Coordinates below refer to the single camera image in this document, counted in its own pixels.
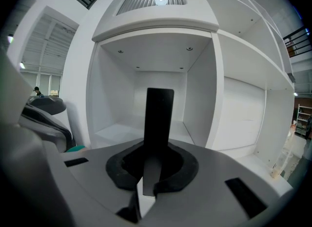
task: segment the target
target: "black slot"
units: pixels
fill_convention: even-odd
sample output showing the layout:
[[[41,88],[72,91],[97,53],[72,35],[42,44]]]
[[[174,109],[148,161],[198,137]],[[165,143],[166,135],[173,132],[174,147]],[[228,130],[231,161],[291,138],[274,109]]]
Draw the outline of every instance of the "black slot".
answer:
[[[83,164],[83,163],[88,162],[88,161],[89,161],[89,160],[87,160],[86,158],[78,158],[78,159],[73,159],[73,160],[64,161],[64,163],[65,163],[65,165],[66,165],[67,167],[71,167],[71,166]]]
[[[267,208],[239,178],[229,179],[225,183],[250,218]]]

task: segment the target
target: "black rubber base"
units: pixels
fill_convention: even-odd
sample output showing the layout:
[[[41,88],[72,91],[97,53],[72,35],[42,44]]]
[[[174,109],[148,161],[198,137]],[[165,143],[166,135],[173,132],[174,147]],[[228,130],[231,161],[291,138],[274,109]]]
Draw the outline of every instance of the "black rubber base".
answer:
[[[118,188],[135,191],[143,176],[144,157],[144,145],[140,142],[112,156],[106,163],[106,172]],[[194,179],[198,167],[191,153],[168,143],[154,195],[182,190]]]

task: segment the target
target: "gray machine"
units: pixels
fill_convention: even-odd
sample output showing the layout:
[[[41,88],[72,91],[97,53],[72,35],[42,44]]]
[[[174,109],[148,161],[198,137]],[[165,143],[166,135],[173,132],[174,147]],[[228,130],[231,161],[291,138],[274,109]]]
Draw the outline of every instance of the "gray machine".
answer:
[[[171,114],[169,117],[162,114],[161,106],[157,103],[148,106],[148,101],[149,97],[144,139],[84,152],[60,154],[55,144],[43,141],[27,129],[2,127],[3,172],[53,226],[265,224],[261,217],[268,214],[268,206],[274,207],[278,202],[277,193],[222,153],[168,140],[170,121],[157,128],[167,128],[165,134],[154,132],[154,137],[148,137],[151,122],[171,120]],[[162,149],[153,142],[153,139],[164,140],[159,136],[167,136]],[[150,185],[159,167],[158,181],[153,184],[156,202],[142,219],[136,183],[143,176],[143,186]]]
[[[42,140],[53,142],[58,151],[76,146],[70,130],[60,120],[68,122],[66,105],[54,96],[30,97],[19,118],[19,125],[37,133]]]

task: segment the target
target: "ceiling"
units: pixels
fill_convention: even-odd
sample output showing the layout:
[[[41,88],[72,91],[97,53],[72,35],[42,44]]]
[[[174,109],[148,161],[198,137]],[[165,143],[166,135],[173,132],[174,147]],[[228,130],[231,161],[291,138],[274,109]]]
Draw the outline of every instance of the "ceiling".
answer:
[[[31,0],[19,0],[12,10],[0,32],[0,43],[5,51],[10,44],[7,36],[15,33],[18,24],[32,4]],[[22,57],[25,69],[21,71],[38,72],[40,70],[42,73],[61,75],[75,32],[75,29],[44,14],[27,42]]]
[[[62,74],[75,30],[43,15],[26,45],[22,62],[27,70]]]

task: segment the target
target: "white ceiling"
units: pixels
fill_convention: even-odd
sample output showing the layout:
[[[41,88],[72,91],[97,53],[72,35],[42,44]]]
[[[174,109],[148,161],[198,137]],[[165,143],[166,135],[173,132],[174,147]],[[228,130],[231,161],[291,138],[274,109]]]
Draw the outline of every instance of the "white ceiling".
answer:
[[[187,72],[210,41],[201,35],[173,33],[170,28],[164,32],[142,33],[102,47],[135,71]]]
[[[18,24],[34,3],[33,0],[19,0],[0,32],[0,43],[7,51],[7,36],[14,34]],[[56,19],[43,15],[38,21],[26,45],[22,62],[26,69],[22,72],[62,74],[67,52],[75,35],[75,29]]]
[[[26,69],[62,74],[67,52],[75,35],[67,25],[43,15],[27,43],[22,62]]]

